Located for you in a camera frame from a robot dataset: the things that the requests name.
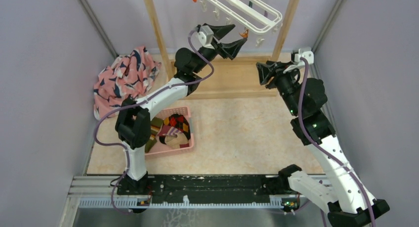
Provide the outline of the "white plastic clip hanger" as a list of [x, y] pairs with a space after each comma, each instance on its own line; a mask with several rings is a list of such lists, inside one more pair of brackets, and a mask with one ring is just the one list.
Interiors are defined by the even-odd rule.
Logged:
[[224, 14], [225, 24], [232, 22], [249, 29], [249, 35], [255, 37], [255, 47], [261, 47], [267, 34], [280, 30], [283, 15], [262, 0], [192, 0], [200, 3], [203, 12], [213, 7], [212, 14], [219, 21]]

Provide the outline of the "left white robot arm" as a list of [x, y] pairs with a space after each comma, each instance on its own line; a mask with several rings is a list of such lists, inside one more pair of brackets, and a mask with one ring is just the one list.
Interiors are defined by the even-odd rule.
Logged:
[[145, 147], [151, 136], [151, 121], [174, 102], [192, 94], [203, 78], [198, 76], [217, 56], [233, 60], [247, 42], [242, 37], [231, 43], [221, 39], [235, 28], [226, 26], [198, 25], [188, 35], [188, 43], [196, 35], [201, 47], [182, 47], [175, 53], [176, 73], [167, 84], [141, 99], [127, 98], [118, 114], [115, 130], [126, 151], [126, 171], [118, 186], [143, 194], [148, 188], [148, 172], [145, 165]]

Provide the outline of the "green striped sock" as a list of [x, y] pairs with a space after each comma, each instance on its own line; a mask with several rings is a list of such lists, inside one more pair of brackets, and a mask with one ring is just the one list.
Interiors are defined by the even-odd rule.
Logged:
[[153, 118], [151, 121], [151, 135], [149, 140], [145, 145], [145, 153], [148, 153], [151, 148], [157, 143], [156, 135], [159, 133], [162, 125], [164, 124], [163, 119], [160, 118]]

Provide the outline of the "wooden hanger stand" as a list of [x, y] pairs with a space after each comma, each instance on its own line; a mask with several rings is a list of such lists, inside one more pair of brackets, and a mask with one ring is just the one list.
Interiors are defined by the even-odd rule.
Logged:
[[[143, 1], [146, 5], [163, 65], [166, 69], [167, 79], [169, 80], [175, 73], [175, 67], [172, 65], [174, 61], [169, 59], [153, 0]], [[289, 0], [288, 2], [283, 25], [278, 34], [272, 55], [269, 58], [272, 61], [279, 60], [298, 3], [299, 0]], [[188, 99], [274, 96], [274, 92], [263, 91], [256, 81], [255, 63], [264, 59], [267, 59], [267, 56], [256, 56], [254, 54], [242, 54], [241, 57], [233, 61], [223, 60], [220, 57], [216, 58], [213, 61], [216, 71], [206, 82], [202, 82], [197, 91], [188, 96]]]

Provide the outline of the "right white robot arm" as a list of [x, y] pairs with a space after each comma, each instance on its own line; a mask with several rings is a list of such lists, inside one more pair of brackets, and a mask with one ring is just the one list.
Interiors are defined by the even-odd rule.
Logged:
[[304, 195], [319, 207], [334, 227], [364, 227], [390, 209], [362, 184], [343, 153], [336, 131], [321, 107], [326, 103], [324, 83], [309, 78], [293, 63], [257, 63], [259, 82], [277, 89], [293, 116], [295, 135], [315, 156], [331, 187], [313, 179], [297, 165], [279, 172], [278, 187], [283, 193]]

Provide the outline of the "orange clothes clip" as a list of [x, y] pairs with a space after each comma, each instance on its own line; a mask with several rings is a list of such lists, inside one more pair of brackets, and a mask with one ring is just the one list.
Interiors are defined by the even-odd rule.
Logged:
[[242, 38], [248, 38], [248, 36], [249, 36], [249, 29], [245, 29], [245, 31], [244, 32], [242, 32], [242, 33], [239, 33], [239, 35], [242, 37]]

